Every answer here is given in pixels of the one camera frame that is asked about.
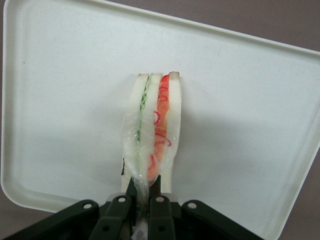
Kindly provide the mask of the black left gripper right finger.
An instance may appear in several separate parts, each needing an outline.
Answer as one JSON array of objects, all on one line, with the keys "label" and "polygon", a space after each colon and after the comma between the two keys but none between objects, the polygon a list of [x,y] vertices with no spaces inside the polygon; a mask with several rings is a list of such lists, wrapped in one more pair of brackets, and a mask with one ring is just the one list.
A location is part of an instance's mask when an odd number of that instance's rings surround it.
[{"label": "black left gripper right finger", "polygon": [[259,240],[261,237],[199,200],[182,205],[161,193],[161,176],[149,189],[150,240]]}]

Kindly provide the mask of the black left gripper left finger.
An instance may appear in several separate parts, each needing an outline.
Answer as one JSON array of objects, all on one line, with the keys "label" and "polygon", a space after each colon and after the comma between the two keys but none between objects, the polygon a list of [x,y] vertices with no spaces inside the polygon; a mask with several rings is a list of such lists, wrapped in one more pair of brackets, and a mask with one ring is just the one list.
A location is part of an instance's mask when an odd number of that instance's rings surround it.
[{"label": "black left gripper left finger", "polygon": [[6,239],[129,240],[135,225],[136,196],[130,180],[125,193],[101,206],[93,200],[81,200]]}]

